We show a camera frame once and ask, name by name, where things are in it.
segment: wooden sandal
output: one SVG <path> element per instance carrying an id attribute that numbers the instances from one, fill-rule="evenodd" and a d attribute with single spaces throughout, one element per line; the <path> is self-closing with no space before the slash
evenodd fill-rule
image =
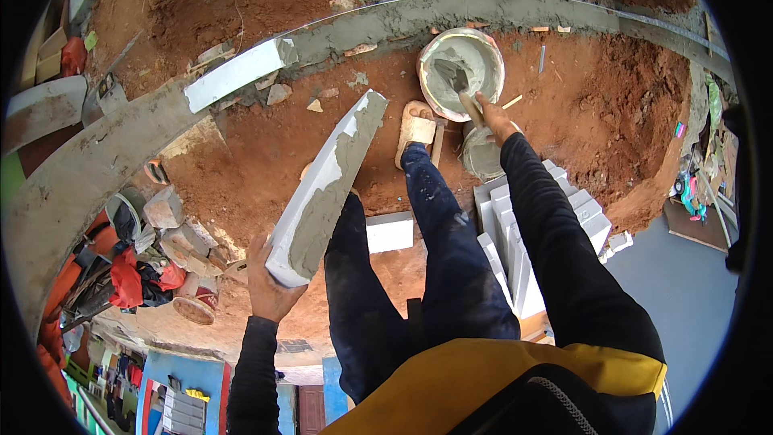
<path id="1" fill-rule="evenodd" d="M 400 166 L 400 159 L 409 143 L 416 141 L 430 145 L 434 139 L 435 121 L 417 116 L 421 110 L 429 111 L 432 114 L 432 109 L 426 102 L 410 101 L 403 108 L 400 140 L 397 142 L 397 155 L 394 158 L 394 165 L 399 169 L 403 169 Z"/>

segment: black long sleeve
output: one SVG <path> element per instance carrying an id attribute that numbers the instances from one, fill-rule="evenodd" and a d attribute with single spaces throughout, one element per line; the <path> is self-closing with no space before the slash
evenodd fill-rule
<path id="1" fill-rule="evenodd" d="M 649 314 L 598 262 L 569 200 L 523 134 L 505 141 L 501 162 L 556 346 L 606 346 L 664 363 Z"/>
<path id="2" fill-rule="evenodd" d="M 277 323 L 250 316 L 242 351 L 228 394 L 227 420 L 230 435 L 279 433 L 279 405 L 274 354 Z"/>

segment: paint-stained pants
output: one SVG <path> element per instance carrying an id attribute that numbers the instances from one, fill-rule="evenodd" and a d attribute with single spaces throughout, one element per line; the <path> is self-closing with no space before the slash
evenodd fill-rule
<path id="1" fill-rule="evenodd" d="M 370 266 L 365 212 L 346 198 L 324 255 L 330 337 L 341 388 L 360 403 L 420 351 L 455 338 L 519 339 L 520 327 L 478 244 L 467 213 L 420 143 L 403 152 L 408 197 L 427 246 L 427 278 L 410 320 Z"/>

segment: door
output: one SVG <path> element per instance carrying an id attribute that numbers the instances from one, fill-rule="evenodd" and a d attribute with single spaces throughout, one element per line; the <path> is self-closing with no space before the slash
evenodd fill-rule
<path id="1" fill-rule="evenodd" d="M 298 387 L 298 425 L 301 435 L 315 435 L 324 428 L 322 385 Z"/>

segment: trowel handle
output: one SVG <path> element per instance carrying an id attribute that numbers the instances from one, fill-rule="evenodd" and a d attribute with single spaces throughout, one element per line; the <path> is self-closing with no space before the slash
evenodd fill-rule
<path id="1" fill-rule="evenodd" d="M 478 109 L 478 106 L 476 106 L 475 103 L 472 101 L 472 98 L 470 97 L 470 95 L 467 94 L 466 92 L 460 92 L 459 102 L 461 102 L 461 105 L 465 107 L 465 111 L 467 111 L 467 114 L 470 115 L 470 119 L 472 120 L 472 124 L 475 125 L 475 128 L 483 127 L 483 124 L 484 124 L 483 115 Z"/>

